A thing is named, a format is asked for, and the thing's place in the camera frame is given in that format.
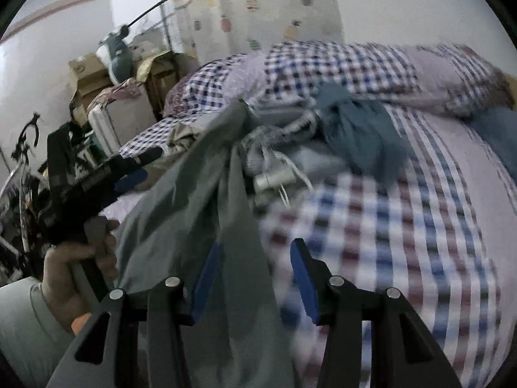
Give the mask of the person's left hand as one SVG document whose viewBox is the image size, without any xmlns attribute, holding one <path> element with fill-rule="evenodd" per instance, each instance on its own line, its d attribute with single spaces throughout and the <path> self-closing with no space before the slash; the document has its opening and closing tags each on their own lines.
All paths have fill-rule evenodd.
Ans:
<svg viewBox="0 0 517 388">
<path fill-rule="evenodd" d="M 113 281 L 118 271 L 114 252 L 117 240 L 112 232 L 119 226 L 120 222 L 117 220 L 107 221 L 100 254 L 96 254 L 94 247 L 77 242 L 64 242 L 47 251 L 41 292 L 49 311 L 69 334 L 73 332 L 74 321 L 90 311 L 86 299 L 76 289 L 71 265 L 94 258 L 102 275 Z"/>
</svg>

